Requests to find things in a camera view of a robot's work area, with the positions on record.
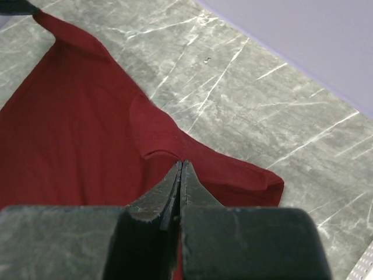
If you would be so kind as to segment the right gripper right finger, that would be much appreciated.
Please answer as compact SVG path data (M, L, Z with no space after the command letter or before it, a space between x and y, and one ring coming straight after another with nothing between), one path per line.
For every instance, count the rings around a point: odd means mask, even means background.
M225 207L190 161L180 182L184 279L331 279L311 217L302 209Z

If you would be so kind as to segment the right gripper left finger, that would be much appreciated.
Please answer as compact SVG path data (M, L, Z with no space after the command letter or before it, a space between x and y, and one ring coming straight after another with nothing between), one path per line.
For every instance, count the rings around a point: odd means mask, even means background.
M12 206L1 211L2 279L171 279L181 164L125 207Z

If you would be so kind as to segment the dark red polo shirt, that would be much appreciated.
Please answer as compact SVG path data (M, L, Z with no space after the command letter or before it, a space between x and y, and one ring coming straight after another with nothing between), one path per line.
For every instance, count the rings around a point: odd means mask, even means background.
M91 34L41 10L33 19L55 43L1 109L1 211L125 207L185 161L223 206L277 208L279 176L179 129ZM171 279L184 279L180 221L179 206Z

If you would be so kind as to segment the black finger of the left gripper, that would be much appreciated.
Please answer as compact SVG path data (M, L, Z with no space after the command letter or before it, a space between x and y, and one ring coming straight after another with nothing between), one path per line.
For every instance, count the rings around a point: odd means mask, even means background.
M28 0L0 0L1 15L35 15L39 10Z

